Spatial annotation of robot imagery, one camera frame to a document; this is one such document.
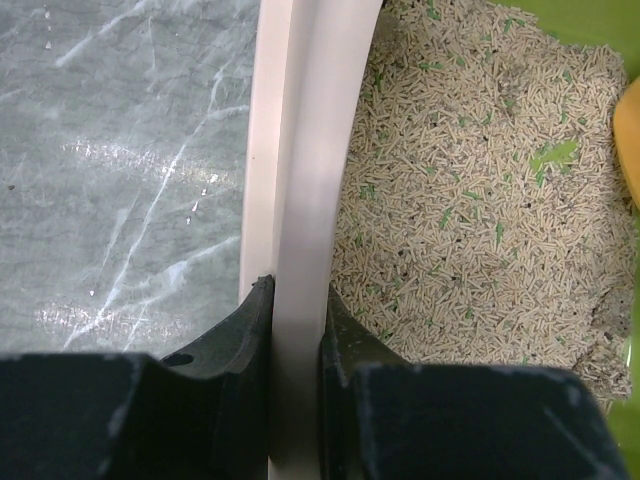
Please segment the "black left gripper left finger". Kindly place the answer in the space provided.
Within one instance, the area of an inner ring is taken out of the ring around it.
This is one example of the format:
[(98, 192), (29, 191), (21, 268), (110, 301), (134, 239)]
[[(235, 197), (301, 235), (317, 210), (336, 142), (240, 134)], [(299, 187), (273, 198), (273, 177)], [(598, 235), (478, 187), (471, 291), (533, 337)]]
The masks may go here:
[(263, 479), (274, 280), (176, 352), (1, 357), (5, 479)]

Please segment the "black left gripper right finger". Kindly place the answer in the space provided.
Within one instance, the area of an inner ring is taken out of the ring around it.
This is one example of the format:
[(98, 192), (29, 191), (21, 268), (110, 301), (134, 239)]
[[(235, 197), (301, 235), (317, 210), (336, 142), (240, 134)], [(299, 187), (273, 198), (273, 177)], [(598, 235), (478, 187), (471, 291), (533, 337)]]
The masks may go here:
[(412, 364), (336, 293), (321, 341), (326, 479), (626, 479), (595, 399), (540, 366)]

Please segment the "beige green litter box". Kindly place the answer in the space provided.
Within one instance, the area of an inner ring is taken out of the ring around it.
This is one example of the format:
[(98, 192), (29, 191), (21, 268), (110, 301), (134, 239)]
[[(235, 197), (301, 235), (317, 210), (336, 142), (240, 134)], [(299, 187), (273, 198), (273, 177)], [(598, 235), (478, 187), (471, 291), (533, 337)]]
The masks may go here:
[[(336, 227), (367, 60), (387, 1), (265, 1), (251, 100), (241, 276), (276, 278), (272, 479), (321, 475), (316, 372)], [(491, 1), (532, 12), (571, 43), (606, 44), (639, 73), (632, 1)], [(603, 408), (632, 468), (639, 456), (639, 214), (628, 352), (630, 396)]]

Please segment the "orange plastic litter scoop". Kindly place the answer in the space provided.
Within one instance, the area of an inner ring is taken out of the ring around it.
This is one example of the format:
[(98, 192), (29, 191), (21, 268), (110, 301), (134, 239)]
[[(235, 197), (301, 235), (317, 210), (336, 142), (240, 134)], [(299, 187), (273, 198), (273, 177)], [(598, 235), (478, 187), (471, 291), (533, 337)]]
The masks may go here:
[(613, 135), (626, 185), (636, 208), (640, 205), (640, 78), (636, 78), (617, 103)]

